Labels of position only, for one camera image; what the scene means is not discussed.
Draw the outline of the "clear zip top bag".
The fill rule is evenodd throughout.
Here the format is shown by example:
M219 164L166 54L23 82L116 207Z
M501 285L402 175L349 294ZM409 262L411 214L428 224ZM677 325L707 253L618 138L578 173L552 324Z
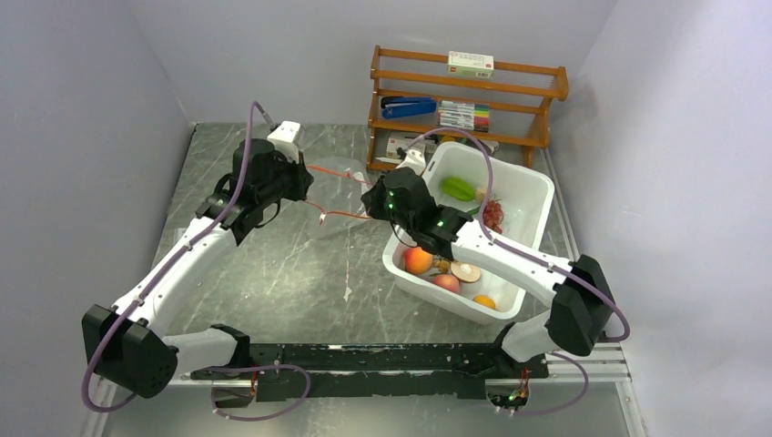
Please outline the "clear zip top bag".
M371 189L372 183L362 162L353 158L321 158L306 168L314 178L305 201L313 239L347 231L370 218L361 196Z

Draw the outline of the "red grape bunch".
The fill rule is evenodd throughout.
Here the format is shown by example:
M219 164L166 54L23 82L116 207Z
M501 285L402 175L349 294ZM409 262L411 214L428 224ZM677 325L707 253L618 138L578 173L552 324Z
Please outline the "red grape bunch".
M490 200L482 209L482 222L484 226L495 233L503 234L503 207L498 200Z

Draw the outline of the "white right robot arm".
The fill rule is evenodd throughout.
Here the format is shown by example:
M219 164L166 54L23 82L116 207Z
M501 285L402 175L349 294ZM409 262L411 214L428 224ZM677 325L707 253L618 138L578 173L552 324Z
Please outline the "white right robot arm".
M409 168L380 177L361 197L366 213L405 231L418 247L470 263L535 296L547 312L503 331L493 369L512 377L526 361L551 351L586 357L601 341L615 308L597 260L559 258L492 234L470 214L439 205Z

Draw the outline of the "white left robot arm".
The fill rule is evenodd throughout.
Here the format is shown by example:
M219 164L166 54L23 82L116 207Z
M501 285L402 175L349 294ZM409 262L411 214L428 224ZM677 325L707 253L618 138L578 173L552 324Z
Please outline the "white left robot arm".
M249 336L224 324L168 335L186 294L235 250L264 212L307 197L313 181L296 141L251 139L233 154L233 168L195 212L182 238L111 307L92 306L82 319L87 371L82 395L98 375L145 399L177 375L212 368L237 379L250 370Z

